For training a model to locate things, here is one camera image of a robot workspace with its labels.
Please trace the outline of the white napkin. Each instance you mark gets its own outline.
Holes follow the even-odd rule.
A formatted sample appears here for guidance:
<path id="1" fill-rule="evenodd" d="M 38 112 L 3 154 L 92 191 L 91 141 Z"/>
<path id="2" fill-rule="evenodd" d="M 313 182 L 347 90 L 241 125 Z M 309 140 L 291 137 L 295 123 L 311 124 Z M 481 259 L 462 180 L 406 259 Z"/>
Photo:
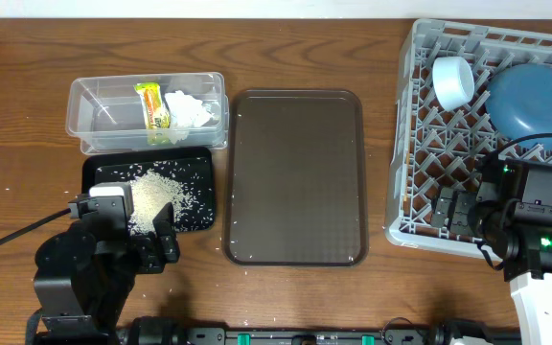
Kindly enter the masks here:
<path id="1" fill-rule="evenodd" d="M 192 128 L 202 127 L 213 119 L 213 114 L 203 106 L 202 100 L 180 90 L 166 93 L 165 100 L 171 115 L 168 137 L 173 144 L 185 140 Z"/>

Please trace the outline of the green orange snack wrapper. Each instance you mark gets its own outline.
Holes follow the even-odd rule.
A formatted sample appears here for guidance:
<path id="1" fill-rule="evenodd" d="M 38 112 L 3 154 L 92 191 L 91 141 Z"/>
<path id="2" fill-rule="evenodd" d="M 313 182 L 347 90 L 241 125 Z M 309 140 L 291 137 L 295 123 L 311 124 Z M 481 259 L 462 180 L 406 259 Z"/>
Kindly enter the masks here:
<path id="1" fill-rule="evenodd" d="M 170 128 L 171 115 L 162 99 L 160 85 L 156 82 L 142 82 L 135 84 L 134 90 L 141 99 L 148 144 L 167 144 L 169 139 L 164 130 Z"/>

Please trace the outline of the wooden chopstick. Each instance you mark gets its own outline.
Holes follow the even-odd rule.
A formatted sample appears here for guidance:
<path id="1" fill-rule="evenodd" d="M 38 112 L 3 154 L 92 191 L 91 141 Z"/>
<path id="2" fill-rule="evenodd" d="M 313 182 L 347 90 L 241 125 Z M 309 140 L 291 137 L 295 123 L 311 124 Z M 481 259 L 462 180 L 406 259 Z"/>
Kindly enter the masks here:
<path id="1" fill-rule="evenodd" d="M 409 174 L 409 168 L 410 168 L 410 151 L 408 151 L 406 153 L 406 160 L 405 160 L 405 169 L 404 169 L 404 183 L 403 183 L 403 191 L 402 191 L 402 196 L 403 196 L 403 200 L 402 202 L 403 203 L 406 203 L 407 200 L 408 200 L 408 174 Z"/>

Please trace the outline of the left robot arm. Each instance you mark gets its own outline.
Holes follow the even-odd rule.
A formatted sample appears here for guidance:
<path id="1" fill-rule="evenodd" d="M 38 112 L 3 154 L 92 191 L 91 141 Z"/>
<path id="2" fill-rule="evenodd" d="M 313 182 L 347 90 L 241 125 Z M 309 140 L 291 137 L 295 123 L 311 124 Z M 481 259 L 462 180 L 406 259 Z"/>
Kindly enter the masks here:
<path id="1" fill-rule="evenodd" d="M 35 253 L 34 291 L 40 302 L 28 320 L 29 344 L 120 344 L 117 331 L 139 274 L 160 274 L 179 260 L 171 203 L 151 219 L 155 230 L 131 235 L 126 196 L 79 195 L 73 223 Z"/>

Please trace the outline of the light blue bowl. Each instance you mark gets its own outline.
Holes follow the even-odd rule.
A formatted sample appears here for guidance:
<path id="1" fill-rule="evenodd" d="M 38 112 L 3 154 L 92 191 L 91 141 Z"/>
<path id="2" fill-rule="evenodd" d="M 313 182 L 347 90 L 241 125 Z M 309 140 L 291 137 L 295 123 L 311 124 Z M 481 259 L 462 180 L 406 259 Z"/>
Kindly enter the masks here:
<path id="1" fill-rule="evenodd" d="M 432 66 L 435 96 L 445 111 L 467 104 L 474 94 L 472 68 L 462 57 L 438 57 Z"/>

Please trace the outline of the dark blue plate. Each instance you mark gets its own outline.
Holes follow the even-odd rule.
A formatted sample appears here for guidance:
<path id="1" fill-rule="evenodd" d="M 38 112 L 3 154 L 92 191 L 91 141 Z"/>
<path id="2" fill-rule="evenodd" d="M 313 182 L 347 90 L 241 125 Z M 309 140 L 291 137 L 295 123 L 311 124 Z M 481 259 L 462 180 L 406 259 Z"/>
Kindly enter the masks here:
<path id="1" fill-rule="evenodd" d="M 515 140 L 552 133 L 552 69 L 539 64 L 508 68 L 488 83 L 485 108 L 498 133 Z"/>

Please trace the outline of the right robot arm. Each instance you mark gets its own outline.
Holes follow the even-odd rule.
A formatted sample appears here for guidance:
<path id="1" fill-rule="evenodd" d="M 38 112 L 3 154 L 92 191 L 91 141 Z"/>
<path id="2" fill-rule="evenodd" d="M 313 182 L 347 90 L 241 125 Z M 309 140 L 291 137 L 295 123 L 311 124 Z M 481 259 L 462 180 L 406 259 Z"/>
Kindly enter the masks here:
<path id="1" fill-rule="evenodd" d="M 479 240 L 510 287 L 524 344 L 552 344 L 552 165 L 484 159 L 475 192 L 442 186 L 431 224 Z"/>

